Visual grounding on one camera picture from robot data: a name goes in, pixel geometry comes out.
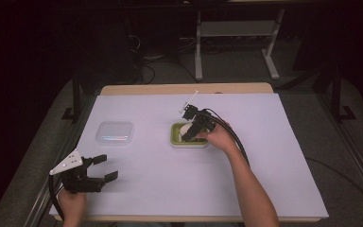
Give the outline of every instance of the container lid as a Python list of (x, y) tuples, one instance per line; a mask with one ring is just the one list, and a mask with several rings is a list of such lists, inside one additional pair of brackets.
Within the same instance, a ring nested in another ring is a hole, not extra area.
[(133, 125), (129, 121), (104, 121), (95, 140), (101, 146), (125, 146), (131, 142)]

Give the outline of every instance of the green bowl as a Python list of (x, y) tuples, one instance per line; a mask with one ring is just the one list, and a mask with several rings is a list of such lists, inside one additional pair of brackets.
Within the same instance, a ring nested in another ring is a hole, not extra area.
[(174, 148), (205, 148), (208, 145), (208, 141), (205, 139), (195, 139), (191, 141), (183, 141), (181, 136), (181, 128), (188, 122), (175, 123), (172, 125), (170, 132), (170, 142)]

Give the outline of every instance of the forearm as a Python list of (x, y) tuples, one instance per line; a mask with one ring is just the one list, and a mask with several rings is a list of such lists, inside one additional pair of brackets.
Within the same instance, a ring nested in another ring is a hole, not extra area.
[(252, 173), (238, 148), (226, 152), (231, 163), (235, 190), (246, 226), (279, 226), (268, 194)]

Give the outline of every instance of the wooden table edge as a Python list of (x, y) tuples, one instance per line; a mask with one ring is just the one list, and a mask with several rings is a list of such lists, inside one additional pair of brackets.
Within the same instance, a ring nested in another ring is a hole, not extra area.
[(170, 95), (170, 94), (273, 94), (268, 83), (192, 83), (192, 84), (147, 84), (108, 85), (102, 88), (102, 96)]
[[(316, 222), (321, 218), (295, 218), (282, 217), (281, 222)], [(85, 221), (112, 221), (112, 222), (243, 222), (241, 217), (214, 217), (214, 216), (86, 216)]]

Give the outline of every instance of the white tabletop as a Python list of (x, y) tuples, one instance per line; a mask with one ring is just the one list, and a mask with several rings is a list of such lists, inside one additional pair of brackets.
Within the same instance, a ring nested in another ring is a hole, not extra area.
[[(99, 96), (78, 151), (107, 154), (88, 169), (90, 177), (119, 171), (101, 193), (88, 194), (87, 218), (112, 220), (241, 220), (233, 175), (224, 153), (173, 148), (170, 128), (191, 95)], [(327, 218), (298, 141), (275, 94), (198, 94), (193, 105), (216, 111), (233, 127), (280, 220)], [(105, 121), (133, 124), (130, 144), (103, 147), (95, 136)], [(57, 215), (54, 208), (50, 212)]]

